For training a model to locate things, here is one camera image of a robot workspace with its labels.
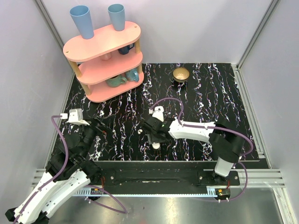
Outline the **white oval case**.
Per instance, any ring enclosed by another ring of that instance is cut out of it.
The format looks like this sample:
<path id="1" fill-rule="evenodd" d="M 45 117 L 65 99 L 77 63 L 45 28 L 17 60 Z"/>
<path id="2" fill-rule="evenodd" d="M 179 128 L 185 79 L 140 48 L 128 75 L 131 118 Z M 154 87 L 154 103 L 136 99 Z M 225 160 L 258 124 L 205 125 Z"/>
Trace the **white oval case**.
<path id="1" fill-rule="evenodd" d="M 152 147 L 155 149 L 155 150 L 158 150 L 160 148 L 160 143 L 152 143 Z"/>

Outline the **white earbud charging case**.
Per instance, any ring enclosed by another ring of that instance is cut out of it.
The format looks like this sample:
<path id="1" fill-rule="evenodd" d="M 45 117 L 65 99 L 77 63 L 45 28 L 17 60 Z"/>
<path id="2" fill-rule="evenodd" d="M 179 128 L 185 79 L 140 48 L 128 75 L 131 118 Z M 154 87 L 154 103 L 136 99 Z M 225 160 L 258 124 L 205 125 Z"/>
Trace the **white earbud charging case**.
<path id="1" fill-rule="evenodd" d="M 162 106 L 156 106 L 155 111 L 156 112 L 164 112 L 164 108 Z"/>

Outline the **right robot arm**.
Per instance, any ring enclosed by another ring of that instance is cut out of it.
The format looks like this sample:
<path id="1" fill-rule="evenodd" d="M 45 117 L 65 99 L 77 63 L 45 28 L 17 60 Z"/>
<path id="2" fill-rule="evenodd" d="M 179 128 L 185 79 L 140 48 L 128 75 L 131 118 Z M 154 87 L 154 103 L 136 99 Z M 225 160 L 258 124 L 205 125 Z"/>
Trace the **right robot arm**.
<path id="1" fill-rule="evenodd" d="M 216 122 L 196 123 L 165 118 L 164 121 L 149 117 L 142 124 L 149 143 L 157 148 L 172 139 L 190 139 L 208 143 L 216 153 L 217 162 L 211 174 L 203 175 L 199 185 L 227 185 L 232 167 L 239 161 L 245 139 L 235 130 L 230 130 L 225 119 Z"/>

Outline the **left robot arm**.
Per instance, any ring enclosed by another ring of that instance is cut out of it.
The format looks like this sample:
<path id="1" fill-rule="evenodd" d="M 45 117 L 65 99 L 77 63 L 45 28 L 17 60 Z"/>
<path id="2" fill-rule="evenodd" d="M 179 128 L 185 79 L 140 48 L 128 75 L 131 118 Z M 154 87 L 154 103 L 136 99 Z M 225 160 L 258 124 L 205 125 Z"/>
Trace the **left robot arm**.
<path id="1" fill-rule="evenodd" d="M 52 156 L 39 183 L 26 200 L 5 213 L 8 221 L 18 224 L 47 224 L 55 212 L 78 190 L 86 185 L 104 183 L 102 169 L 87 159 L 96 136 L 111 134 L 112 129 L 99 117 L 76 119 L 82 133 L 61 137 L 59 152 Z"/>

